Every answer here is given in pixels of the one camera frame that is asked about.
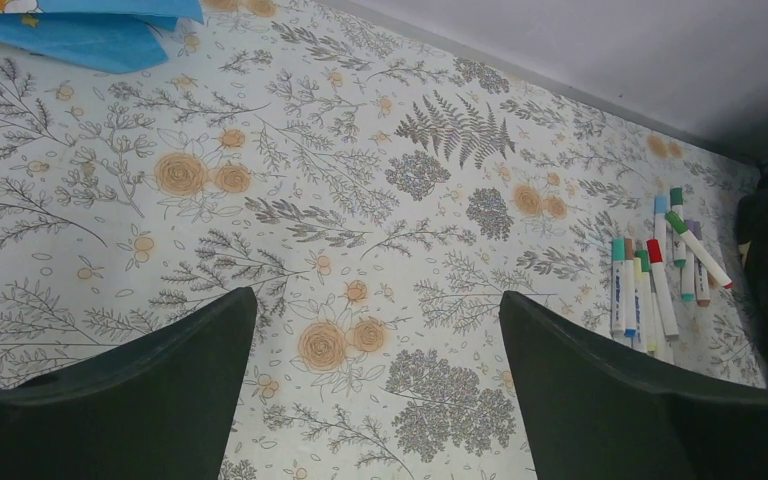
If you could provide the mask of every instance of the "red marker cap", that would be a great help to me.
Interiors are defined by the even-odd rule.
[[[663,263],[664,259],[661,258],[661,245],[658,244],[658,240],[652,239],[646,241],[646,249],[649,250],[649,261],[651,263]]]

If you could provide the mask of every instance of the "green marker cap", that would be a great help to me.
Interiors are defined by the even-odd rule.
[[[615,238],[611,245],[611,261],[622,262],[625,260],[625,239]]]
[[[684,203],[684,196],[681,193],[681,187],[670,189],[670,206],[681,205]]]
[[[634,252],[634,256],[640,259],[640,270],[649,272],[652,267],[649,265],[649,252],[646,250],[638,250]]]
[[[681,217],[679,217],[675,212],[667,212],[664,217],[668,222],[670,222],[670,226],[673,227],[673,230],[677,234],[681,235],[687,231],[687,225],[684,224],[684,222],[681,220]]]

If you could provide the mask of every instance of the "wall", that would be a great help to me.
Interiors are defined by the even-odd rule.
[[[768,154],[768,2],[354,1],[378,23],[383,14],[419,27],[429,43],[451,40],[442,46],[459,55],[471,47],[489,64],[706,148]]]

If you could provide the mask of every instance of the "white marker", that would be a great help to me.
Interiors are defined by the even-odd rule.
[[[623,263],[625,240],[615,238],[611,244],[611,332],[625,333],[625,292]]]
[[[649,353],[654,353],[658,347],[658,338],[655,335],[655,326],[661,328],[660,320],[656,323],[655,318],[657,315],[657,308],[655,306],[654,297],[652,293],[652,282],[649,280],[649,252],[646,250],[638,250],[634,252],[634,258],[640,259],[640,276],[642,277],[641,283],[643,283],[643,331],[646,333],[646,350]]]
[[[702,238],[701,223],[693,222],[691,231],[696,238]],[[703,308],[711,304],[711,286],[708,285],[708,269],[699,260],[696,261],[696,304]]]
[[[634,338],[637,322],[634,318],[634,242],[625,239],[625,261],[623,262],[623,286],[625,287],[625,333],[626,338]]]
[[[637,324],[637,333],[631,340],[631,347],[638,352],[646,353],[646,301],[645,292],[649,291],[649,285],[643,283],[643,267],[640,258],[634,257],[634,321]]]
[[[649,260],[652,266],[652,278],[655,280],[655,295],[658,297],[658,308],[661,312],[661,322],[664,324],[664,336],[667,340],[678,338],[678,323],[675,320],[673,300],[670,297],[670,286],[667,283],[667,272],[664,270],[664,259],[661,257],[661,246],[657,240],[646,242],[649,250]]]
[[[681,194],[681,187],[670,189],[670,210],[678,215],[678,218],[684,219],[684,199]],[[687,264],[687,249],[684,242],[675,230],[673,230],[673,264],[682,268]]]
[[[655,197],[655,240],[661,245],[661,258],[667,256],[667,252],[663,250],[667,245],[667,220],[664,218],[666,213],[667,197],[658,195]]]
[[[688,228],[693,228],[692,225],[696,222],[687,220],[684,223]],[[696,256],[693,255],[693,250],[687,251],[685,254],[687,255],[687,263],[681,267],[681,301],[692,302],[696,297],[694,294],[696,292]]]
[[[717,261],[714,260],[714,257],[712,257],[711,254],[705,250],[705,247],[699,243],[699,240],[693,236],[693,232],[687,229],[687,225],[684,223],[684,221],[682,221],[682,219],[673,212],[668,212],[665,215],[665,218],[668,222],[670,222],[670,225],[672,225],[673,231],[678,232],[678,234],[681,235],[681,239],[684,240],[687,248],[691,249],[696,255],[696,258],[698,258],[699,261],[705,265],[705,268],[708,269],[708,273],[714,277],[714,280],[722,285],[723,288],[731,288],[731,278],[729,278],[725,270],[723,270],[723,267],[721,267]]]

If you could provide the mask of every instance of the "patterned tablecloth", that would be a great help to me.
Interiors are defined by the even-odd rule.
[[[608,334],[608,242],[670,186],[736,277],[676,302],[676,362],[763,383],[755,169],[307,0],[205,9],[131,75],[0,46],[0,387],[248,285],[220,478],[534,478],[502,292]]]

